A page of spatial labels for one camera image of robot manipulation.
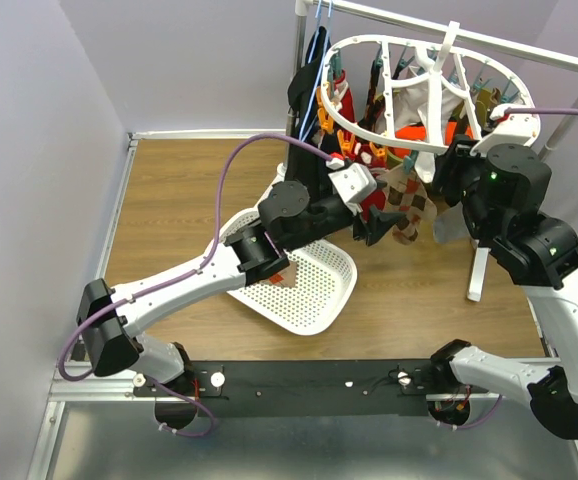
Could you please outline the beige argyle sock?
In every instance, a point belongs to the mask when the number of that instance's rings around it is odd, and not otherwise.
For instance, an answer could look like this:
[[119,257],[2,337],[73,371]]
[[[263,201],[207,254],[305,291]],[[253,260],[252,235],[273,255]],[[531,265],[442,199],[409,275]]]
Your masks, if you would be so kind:
[[282,271],[272,275],[265,280],[265,283],[274,287],[294,288],[296,285],[296,275],[293,271]]
[[419,236],[420,224],[432,223],[438,213],[424,183],[414,170],[407,173],[402,166],[387,171],[379,179],[386,183],[383,210],[403,214],[391,230],[393,239],[402,245],[414,243]]

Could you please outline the white round clip hanger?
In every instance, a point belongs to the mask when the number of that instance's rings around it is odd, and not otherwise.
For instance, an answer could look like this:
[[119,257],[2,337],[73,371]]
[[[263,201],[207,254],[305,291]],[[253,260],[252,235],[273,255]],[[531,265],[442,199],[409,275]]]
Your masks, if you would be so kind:
[[[487,55],[455,44],[458,24],[452,22],[440,43],[363,34],[333,44],[321,61],[320,83],[315,91],[320,130],[332,134],[336,128],[350,133],[352,140],[363,139],[376,146],[440,154],[450,142],[447,124],[454,112],[467,119],[467,131],[476,141],[475,151],[483,153],[497,143],[532,145],[541,121],[536,114],[521,113],[534,106],[525,83],[515,72]],[[342,114],[342,97],[334,86],[337,56],[347,47],[370,44],[377,47],[378,96],[384,106],[378,112],[378,126],[363,127]],[[514,93],[508,102],[495,106],[485,116],[494,123],[484,134],[486,121],[479,121],[475,85],[467,78],[468,63],[494,72],[509,81]]]

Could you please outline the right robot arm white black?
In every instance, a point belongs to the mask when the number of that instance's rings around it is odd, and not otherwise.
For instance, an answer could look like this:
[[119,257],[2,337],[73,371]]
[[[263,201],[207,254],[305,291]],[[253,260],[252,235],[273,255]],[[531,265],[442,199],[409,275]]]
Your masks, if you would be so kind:
[[487,153],[466,135],[435,159],[432,186],[461,209],[470,236],[525,293],[558,363],[532,367],[453,340],[430,358],[429,379],[449,392],[468,385],[528,407],[555,436],[578,440],[578,235],[540,210],[552,171],[526,146]]

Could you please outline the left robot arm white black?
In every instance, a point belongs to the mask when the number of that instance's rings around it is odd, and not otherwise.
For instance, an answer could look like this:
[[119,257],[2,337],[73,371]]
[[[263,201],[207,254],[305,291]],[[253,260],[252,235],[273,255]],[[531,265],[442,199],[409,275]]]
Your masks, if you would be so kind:
[[257,206],[258,216],[202,256],[132,284],[111,287],[98,278],[83,290],[77,316],[91,372],[107,377],[133,369],[156,379],[170,395],[191,380],[181,347],[151,343],[144,332],[155,322],[214,295],[267,280],[289,267],[289,252],[351,228],[371,246],[404,218],[371,206],[355,213],[338,194],[312,202],[298,181],[281,181]]

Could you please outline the black sock on blue hanger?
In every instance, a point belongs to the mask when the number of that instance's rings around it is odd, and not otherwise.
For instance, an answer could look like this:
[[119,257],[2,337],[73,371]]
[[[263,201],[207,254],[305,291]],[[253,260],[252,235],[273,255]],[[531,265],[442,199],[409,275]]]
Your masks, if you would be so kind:
[[[320,84],[323,56],[330,47],[329,31],[320,26],[305,49],[304,65],[294,75],[287,91],[289,107],[296,116],[291,137],[310,145],[314,145],[312,137],[318,126],[315,89]],[[295,145],[289,146],[285,179],[301,182],[307,188],[312,202],[331,193],[324,161]]]

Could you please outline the grey striped hanging sock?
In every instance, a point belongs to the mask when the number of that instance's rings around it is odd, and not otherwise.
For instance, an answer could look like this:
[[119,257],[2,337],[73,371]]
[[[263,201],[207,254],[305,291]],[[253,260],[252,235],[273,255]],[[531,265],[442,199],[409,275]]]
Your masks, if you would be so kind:
[[432,225],[433,238],[439,244],[469,238],[470,234],[461,205],[455,205],[439,214]]

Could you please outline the red santa bear sock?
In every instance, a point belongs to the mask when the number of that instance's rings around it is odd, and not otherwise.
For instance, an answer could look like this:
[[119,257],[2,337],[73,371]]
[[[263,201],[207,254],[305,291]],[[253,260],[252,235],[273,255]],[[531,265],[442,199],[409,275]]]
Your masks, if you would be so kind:
[[[378,178],[387,172],[385,160],[379,158],[373,153],[369,143],[363,143],[358,147],[356,160],[359,163],[364,164],[370,170],[374,178]],[[371,206],[375,206],[378,210],[382,210],[385,206],[385,202],[385,194],[381,188],[378,188],[361,203],[363,219],[369,219]]]

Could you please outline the white perforated plastic basket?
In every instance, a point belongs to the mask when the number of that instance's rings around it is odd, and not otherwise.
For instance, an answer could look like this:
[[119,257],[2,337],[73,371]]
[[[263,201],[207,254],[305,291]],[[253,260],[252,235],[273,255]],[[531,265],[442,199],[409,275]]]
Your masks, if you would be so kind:
[[257,283],[228,294],[285,330],[301,336],[325,331],[350,298],[357,267],[344,250],[318,240],[288,254],[292,286]]

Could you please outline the white orange hanging sock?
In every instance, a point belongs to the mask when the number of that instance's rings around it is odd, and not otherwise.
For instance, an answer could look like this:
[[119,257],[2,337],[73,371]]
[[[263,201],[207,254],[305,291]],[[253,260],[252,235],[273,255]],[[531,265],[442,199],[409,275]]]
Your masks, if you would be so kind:
[[424,74],[418,81],[409,79],[392,95],[390,116],[384,113],[388,134],[397,144],[392,148],[415,154],[413,169],[429,184],[435,173],[435,156],[443,153],[450,143],[447,127],[455,111],[465,109],[467,93],[451,86],[441,74]]

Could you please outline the dark argyle hanging sock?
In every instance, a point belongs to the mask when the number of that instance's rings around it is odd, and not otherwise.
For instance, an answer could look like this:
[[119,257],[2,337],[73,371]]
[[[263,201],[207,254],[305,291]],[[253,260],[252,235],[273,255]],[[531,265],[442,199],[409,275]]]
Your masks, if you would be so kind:
[[373,60],[370,69],[370,81],[365,104],[365,112],[358,125],[365,130],[373,131],[378,121],[379,115],[385,107],[383,95],[378,94],[378,80],[383,68],[381,53]]

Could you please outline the red hanging sock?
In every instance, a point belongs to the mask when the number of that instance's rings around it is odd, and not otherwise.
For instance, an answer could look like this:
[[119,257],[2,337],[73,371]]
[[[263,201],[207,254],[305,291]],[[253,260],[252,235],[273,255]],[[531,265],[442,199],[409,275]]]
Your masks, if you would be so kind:
[[350,122],[356,121],[353,94],[345,71],[342,71],[341,75],[334,81],[334,90],[331,99],[340,115]]

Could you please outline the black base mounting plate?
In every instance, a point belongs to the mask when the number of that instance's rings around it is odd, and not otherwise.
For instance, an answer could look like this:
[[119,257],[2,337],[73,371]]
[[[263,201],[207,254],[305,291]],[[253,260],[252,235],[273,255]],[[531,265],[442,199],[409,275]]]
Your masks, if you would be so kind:
[[196,361],[192,373],[219,419],[425,416],[429,402],[464,392],[427,359]]

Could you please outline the white drying rack frame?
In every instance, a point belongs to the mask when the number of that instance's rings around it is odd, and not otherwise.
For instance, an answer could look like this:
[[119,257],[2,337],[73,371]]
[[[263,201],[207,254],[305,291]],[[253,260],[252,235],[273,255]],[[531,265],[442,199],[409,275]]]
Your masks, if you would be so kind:
[[[415,19],[412,17],[405,17],[405,16],[397,15],[395,13],[390,13],[390,12],[383,11],[380,9],[375,9],[372,7],[363,6],[363,5],[356,4],[353,2],[349,2],[349,1],[321,1],[321,2],[322,2],[322,15],[327,15],[327,8],[329,6],[332,6],[333,11],[349,13],[349,14],[352,14],[354,16],[369,18],[369,19],[381,21],[381,22],[387,23],[387,24],[399,25],[402,27],[406,27],[408,29],[429,31],[431,33],[440,34],[440,35],[442,35],[443,38],[444,38],[444,35],[449,31],[449,25],[452,23],[451,22],[448,25],[443,26],[443,25],[436,24],[433,22],[427,22],[427,21]],[[298,33],[296,35],[296,41],[297,41],[298,45],[295,48],[295,56],[296,56],[296,66],[298,68],[301,68],[305,62],[305,49],[306,48],[303,47],[303,42],[304,42],[304,31],[305,31],[305,25],[306,25],[306,15],[308,13],[309,6],[310,6],[310,4],[307,1],[299,1],[299,2],[297,2],[296,6],[295,6],[295,13],[296,13],[297,20],[298,20]],[[506,54],[511,55],[513,57],[522,58],[522,59],[529,60],[529,61],[536,62],[536,63],[540,63],[540,64],[554,66],[554,67],[557,67],[560,69],[578,72],[578,57],[574,57],[571,55],[566,55],[566,54],[562,54],[562,53],[558,53],[558,52],[554,52],[554,51],[550,51],[550,50],[546,50],[546,49],[542,49],[542,48],[538,48],[538,47],[533,47],[533,46],[521,44],[518,42],[510,41],[510,40],[504,40],[504,39],[491,37],[491,36],[484,35],[484,34],[478,34],[475,32],[466,31],[466,30],[462,29],[459,24],[458,24],[457,39],[455,41],[455,44],[459,47],[463,47],[463,48],[466,48],[469,50],[470,50],[469,47],[471,45],[481,45],[484,47],[491,48],[495,51],[506,53]],[[338,57],[339,57],[339,55],[337,56],[337,66],[333,70],[334,81],[341,75],[341,72],[342,72],[342,70],[339,66]],[[476,79],[476,80],[470,81],[470,82],[475,85],[475,93],[477,96],[477,94],[479,94],[483,90],[485,83],[481,79]],[[499,105],[503,102],[508,102],[510,99],[511,99],[511,96],[502,95],[500,97],[497,105]],[[467,130],[466,117],[461,113],[458,113],[458,114],[459,114],[460,119],[465,121],[466,130]],[[447,134],[449,136],[449,140],[452,140],[458,133],[456,131],[449,131],[447,129]],[[346,145],[346,146],[355,145],[357,143],[357,141],[363,140],[363,139],[352,140],[350,138],[350,133],[346,132],[346,131],[344,131],[342,139],[343,139],[344,145]],[[404,169],[406,169],[408,171],[414,170],[413,164],[414,164],[414,161],[416,159],[415,154],[407,155],[404,158],[401,158],[400,155],[405,154],[406,151],[402,152],[402,151],[396,150],[395,148],[392,148],[392,147],[376,146],[371,142],[367,142],[365,140],[363,140],[363,141],[365,143],[370,144],[370,147],[373,150],[373,153],[376,156],[378,156],[379,158],[387,157],[391,154],[394,154],[398,158],[400,158]]]

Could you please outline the aluminium rail frame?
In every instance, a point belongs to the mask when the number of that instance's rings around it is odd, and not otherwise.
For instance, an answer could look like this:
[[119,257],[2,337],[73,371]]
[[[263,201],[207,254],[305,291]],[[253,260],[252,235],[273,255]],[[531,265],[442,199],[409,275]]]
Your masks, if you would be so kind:
[[[256,135],[250,136],[246,138],[241,144],[239,144],[235,148],[235,156],[243,150],[245,147],[254,143],[254,141],[260,140],[278,140],[282,141],[287,144],[287,151],[290,153],[291,147],[296,146],[301,151],[307,152],[309,154],[314,154],[318,161],[329,161],[331,155],[326,153],[322,153],[321,151],[316,151],[316,147],[309,146],[307,147],[305,142],[300,142],[296,139],[290,138],[287,135],[278,134],[278,133],[271,133],[271,132],[262,132]],[[96,274],[104,274],[106,273],[108,260],[110,257],[110,252],[113,247],[114,235],[117,230],[118,221],[120,218],[120,213],[122,210],[122,204],[124,202],[127,185],[129,182],[129,177],[131,174],[131,170],[133,168],[136,152],[138,149],[138,143],[140,140],[133,139],[130,135],[129,146],[127,149],[127,153],[125,155],[124,166],[121,176],[121,184],[118,187],[118,194],[116,195],[115,200],[115,210],[113,214],[112,221],[108,228],[107,238],[104,243],[104,251],[101,254],[100,261],[98,262],[98,267],[96,270]],[[217,200],[216,205],[220,205],[222,200],[222,190],[224,187],[225,179],[226,179],[226,172],[228,172],[229,166],[233,163],[233,160],[226,161],[225,166],[223,167],[224,172],[221,170],[219,180],[218,180],[218,189],[217,189]],[[86,357],[87,352],[85,352],[84,343],[81,340],[74,340],[74,343],[68,345],[69,349],[65,350],[65,352],[61,353],[58,357],[58,360],[62,358],[64,361],[62,363],[58,362],[59,364],[56,366],[54,378],[52,380],[52,385],[50,388],[50,393],[48,396],[47,407],[45,409],[44,419],[43,419],[43,426],[41,427],[41,431],[38,435],[38,439],[36,442],[35,450],[32,457],[31,466],[29,468],[29,473],[27,474],[26,479],[54,479],[53,476],[55,474],[56,465],[58,463],[58,453],[62,448],[62,438],[64,434],[63,423],[66,422],[67,417],[65,416],[67,412],[67,404],[70,403],[112,403],[112,402],[137,402],[142,398],[147,402],[151,401],[154,404],[158,403],[158,394],[162,397],[163,392],[162,389],[155,388],[155,391],[152,391],[153,388],[149,387],[149,395],[145,398],[139,397],[133,390],[146,388],[144,385],[142,386],[135,386],[133,383],[134,374],[140,378],[143,378],[142,372],[136,373],[132,369],[125,369],[119,372],[115,372],[109,376],[97,377],[94,375],[93,371],[89,374],[85,375],[88,372],[86,369],[90,365],[87,363],[88,357]],[[62,376],[61,372],[66,372],[69,377],[80,377],[83,376],[84,378],[76,378],[73,379],[65,379]],[[488,393],[478,393],[476,397],[480,395],[482,398],[478,397],[475,400],[478,401],[491,401],[492,407],[486,412],[486,414],[482,414],[476,420],[471,423],[467,423],[466,425],[462,425],[460,427],[454,427],[453,424],[445,424],[441,423],[439,420],[430,420],[434,423],[438,429],[449,429],[452,432],[455,431],[466,431],[469,430],[467,427],[473,426],[473,428],[478,428],[479,426],[483,425],[488,419],[490,419],[496,411],[502,405],[502,397],[500,399],[493,399],[491,395]],[[575,457],[578,461],[578,440],[571,440],[574,442],[572,445],[575,450]]]

